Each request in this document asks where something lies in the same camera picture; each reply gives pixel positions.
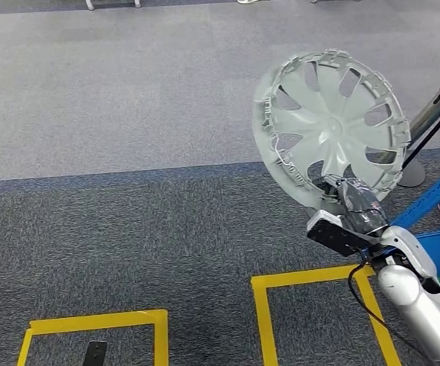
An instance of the yellow square outline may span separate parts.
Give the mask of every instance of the yellow square outline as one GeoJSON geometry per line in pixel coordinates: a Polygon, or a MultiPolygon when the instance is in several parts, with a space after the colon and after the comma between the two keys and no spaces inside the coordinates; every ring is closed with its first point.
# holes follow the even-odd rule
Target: yellow square outline
{"type": "Polygon", "coordinates": [[[78,332],[84,330],[119,328],[123,326],[144,326],[152,324],[154,328],[153,365],[169,365],[169,341],[167,310],[127,311],[99,315],[72,316],[30,321],[26,329],[16,366],[25,366],[31,337],[41,334],[78,332]]]}
{"type": "MultiPolygon", "coordinates": [[[[287,272],[279,274],[267,274],[252,277],[250,283],[254,290],[255,309],[257,312],[257,322],[260,337],[260,346],[263,350],[264,366],[278,366],[277,350],[274,339],[274,330],[272,327],[270,308],[267,299],[267,289],[272,287],[291,286],[295,284],[310,284],[313,282],[343,280],[349,277],[351,270],[355,265],[340,267],[312,269],[309,271],[287,272]]],[[[354,278],[358,286],[362,300],[367,307],[372,310],[380,319],[383,319],[376,297],[369,283],[369,276],[374,275],[370,266],[365,266],[355,274],[354,278]]],[[[392,339],[387,329],[378,323],[372,316],[369,317],[376,337],[381,348],[386,363],[390,366],[401,366],[401,361],[395,351],[392,339]]]]}

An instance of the blue border stripe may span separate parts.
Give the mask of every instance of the blue border stripe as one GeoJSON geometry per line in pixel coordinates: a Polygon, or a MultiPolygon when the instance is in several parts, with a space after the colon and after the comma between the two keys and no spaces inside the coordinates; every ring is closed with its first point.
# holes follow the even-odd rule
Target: blue border stripe
{"type": "MultiPolygon", "coordinates": [[[[440,149],[423,150],[418,158],[426,163],[440,159],[440,149]]],[[[186,168],[154,169],[51,178],[26,178],[0,181],[0,193],[10,191],[51,191],[73,188],[102,188],[114,185],[139,185],[150,182],[220,178],[268,174],[263,162],[204,165],[186,168]]]]}

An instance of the gray carpet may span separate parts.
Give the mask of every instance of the gray carpet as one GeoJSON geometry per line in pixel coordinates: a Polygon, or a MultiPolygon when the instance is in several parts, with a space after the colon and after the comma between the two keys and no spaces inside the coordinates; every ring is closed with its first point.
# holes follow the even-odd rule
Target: gray carpet
{"type": "Polygon", "coordinates": [[[440,1],[0,14],[0,179],[259,161],[260,77],[327,48],[382,72],[414,117],[440,87],[440,1]]]}
{"type": "MultiPolygon", "coordinates": [[[[392,217],[440,176],[398,188],[392,217]]],[[[433,212],[415,227],[440,224],[433,212]]],[[[31,319],[164,308],[171,365],[261,365],[253,275],[341,265],[306,238],[306,215],[260,163],[0,181],[0,366],[15,364],[31,319]]],[[[406,336],[376,291],[385,318],[406,336]]],[[[282,365],[383,365],[369,318],[343,282],[269,291],[282,365]]],[[[28,365],[151,364],[151,327],[35,336],[28,365]]],[[[403,364],[424,364],[395,341],[403,364]]]]}

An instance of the black cable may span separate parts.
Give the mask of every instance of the black cable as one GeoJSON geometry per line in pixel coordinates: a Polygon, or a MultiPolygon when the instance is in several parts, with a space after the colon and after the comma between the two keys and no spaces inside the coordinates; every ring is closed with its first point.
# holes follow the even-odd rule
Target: black cable
{"type": "Polygon", "coordinates": [[[368,312],[368,315],[372,316],[373,318],[374,318],[377,322],[380,323],[384,328],[387,329],[389,333],[391,333],[395,337],[398,337],[399,340],[404,342],[408,347],[410,347],[411,349],[413,349],[413,350],[420,354],[423,358],[428,359],[428,356],[426,356],[425,353],[423,353],[423,351],[417,348],[416,345],[413,345],[411,342],[407,340],[406,338],[403,337],[402,335],[401,335],[401,334],[395,331],[394,329],[391,328],[390,326],[386,324],[386,322],[384,322],[383,320],[379,318],[378,316],[377,316],[374,313],[372,313],[372,311],[371,309],[369,309],[368,307],[367,307],[362,300],[360,300],[360,297],[358,297],[358,295],[354,289],[354,286],[352,283],[352,279],[354,277],[354,275],[355,273],[362,269],[367,263],[367,259],[365,258],[365,255],[361,249],[359,249],[359,248],[355,248],[355,249],[358,251],[358,253],[360,254],[360,256],[362,258],[362,261],[360,262],[359,265],[358,265],[355,268],[350,271],[350,273],[349,274],[348,282],[349,282],[349,288],[350,289],[350,292],[352,292],[352,294],[354,295],[354,297],[355,298],[357,303],[358,303],[361,307],[363,307],[364,310],[368,312]]]}

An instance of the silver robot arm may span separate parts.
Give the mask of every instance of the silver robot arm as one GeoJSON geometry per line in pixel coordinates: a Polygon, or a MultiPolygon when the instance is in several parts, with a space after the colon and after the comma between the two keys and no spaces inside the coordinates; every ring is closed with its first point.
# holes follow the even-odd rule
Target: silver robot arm
{"type": "Polygon", "coordinates": [[[308,222],[308,237],[344,256],[361,252],[424,353],[440,365],[440,283],[428,253],[409,231],[389,226],[362,181],[325,176],[318,187],[337,197],[344,213],[319,210],[308,222]]]}
{"type": "Polygon", "coordinates": [[[414,235],[399,226],[390,226],[381,236],[381,246],[395,247],[406,265],[394,256],[384,258],[377,270],[380,289],[405,319],[432,361],[440,365],[440,283],[436,267],[414,235]]]}

